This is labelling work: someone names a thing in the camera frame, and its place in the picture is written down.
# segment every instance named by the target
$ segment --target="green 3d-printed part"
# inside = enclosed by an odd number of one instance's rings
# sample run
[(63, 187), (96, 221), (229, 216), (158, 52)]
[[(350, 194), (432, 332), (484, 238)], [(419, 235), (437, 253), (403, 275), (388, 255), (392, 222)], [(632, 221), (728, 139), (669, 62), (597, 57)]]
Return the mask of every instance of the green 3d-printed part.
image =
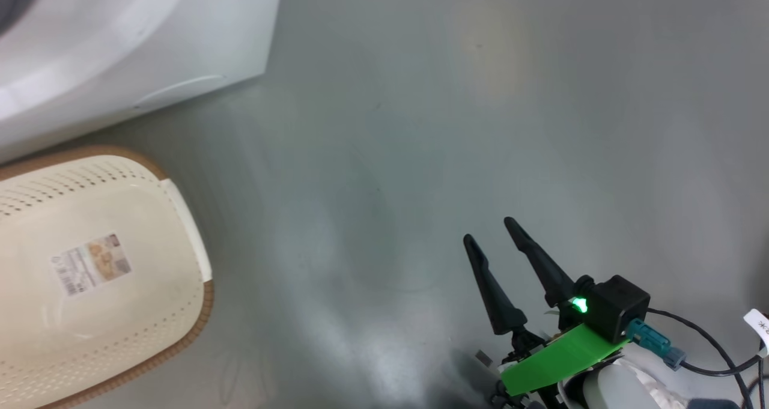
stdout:
[(508, 367), (502, 372), (502, 382), (509, 395), (532, 392), (592, 367), (627, 343), (611, 344), (582, 324)]

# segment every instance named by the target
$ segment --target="white appliance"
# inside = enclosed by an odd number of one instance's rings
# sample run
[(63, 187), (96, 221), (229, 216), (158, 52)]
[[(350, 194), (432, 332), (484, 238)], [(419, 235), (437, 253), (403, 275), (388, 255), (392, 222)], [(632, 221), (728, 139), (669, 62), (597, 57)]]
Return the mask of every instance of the white appliance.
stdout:
[(0, 162), (264, 73), (278, 0), (0, 0)]

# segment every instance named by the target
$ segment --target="black cable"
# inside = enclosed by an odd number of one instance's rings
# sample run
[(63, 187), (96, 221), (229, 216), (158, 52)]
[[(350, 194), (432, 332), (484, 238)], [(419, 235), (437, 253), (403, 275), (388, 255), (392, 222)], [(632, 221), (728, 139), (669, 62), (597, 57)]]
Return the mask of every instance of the black cable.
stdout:
[[(764, 358), (758, 362), (758, 377), (764, 377)], [(758, 404), (761, 409), (767, 409), (767, 402), (764, 400), (764, 381), (758, 381)]]
[(760, 362), (761, 357), (758, 355), (753, 356), (749, 360), (747, 360), (744, 363), (741, 363), (737, 367), (730, 368), (728, 370), (705, 370), (704, 368), (699, 368), (691, 365), (687, 362), (681, 362), (681, 367), (692, 371), (697, 374), (702, 374), (703, 376), (710, 376), (710, 377), (728, 377), (728, 376), (734, 376), (735, 374), (742, 373), (743, 371), (746, 371), (748, 368), (751, 368), (756, 365), (756, 363)]
[[(706, 330), (704, 330), (699, 325), (695, 324), (692, 321), (687, 321), (687, 319), (681, 318), (681, 316), (678, 316), (678, 314), (673, 314), (668, 311), (664, 310), (657, 310), (656, 308), (648, 308), (649, 313), (652, 314), (659, 314), (660, 316), (665, 316), (666, 318), (673, 319), (674, 321), (681, 322), (681, 324), (686, 325), (687, 327), (690, 327), (691, 329), (698, 332), (705, 340), (708, 341), (708, 343), (711, 344), (715, 348), (716, 351), (719, 352), (720, 356), (723, 358), (723, 360), (726, 362), (726, 365), (728, 368), (735, 368), (733, 360), (729, 356), (729, 354), (726, 353), (726, 351), (723, 349), (723, 347), (716, 341), (716, 339), (713, 338)], [(740, 393), (742, 393), (742, 398), (745, 401), (745, 407), (746, 409), (753, 409), (753, 402), (750, 401), (750, 392), (748, 392), (747, 386), (745, 386), (745, 379), (742, 379), (742, 375), (737, 373), (734, 374), (734, 379), (737, 381), (737, 385), (740, 388)]]
[[(766, 381), (766, 379), (769, 379), (769, 374), (764, 374), (763, 378), (764, 378), (764, 381)], [(752, 395), (753, 390), (755, 390), (756, 387), (758, 387), (758, 378), (756, 378), (755, 381), (750, 382), (750, 386), (747, 387), (748, 395)], [(740, 409), (746, 409), (746, 407), (747, 407), (747, 401), (742, 401), (742, 404), (740, 405)]]

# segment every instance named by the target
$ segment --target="perforated basket wall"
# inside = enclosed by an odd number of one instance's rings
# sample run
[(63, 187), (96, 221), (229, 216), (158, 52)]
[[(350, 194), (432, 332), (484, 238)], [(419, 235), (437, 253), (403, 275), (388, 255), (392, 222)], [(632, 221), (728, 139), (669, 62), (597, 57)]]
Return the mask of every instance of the perforated basket wall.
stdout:
[(0, 407), (69, 407), (192, 343), (208, 259), (156, 165), (93, 147), (0, 169)]

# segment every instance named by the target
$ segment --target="product label sticker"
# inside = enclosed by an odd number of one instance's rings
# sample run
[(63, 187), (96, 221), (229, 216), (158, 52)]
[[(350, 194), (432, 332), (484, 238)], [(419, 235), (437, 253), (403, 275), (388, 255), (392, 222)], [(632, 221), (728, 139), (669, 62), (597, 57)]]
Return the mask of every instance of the product label sticker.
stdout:
[(74, 297), (131, 273), (118, 235), (108, 234), (50, 259), (61, 288)]

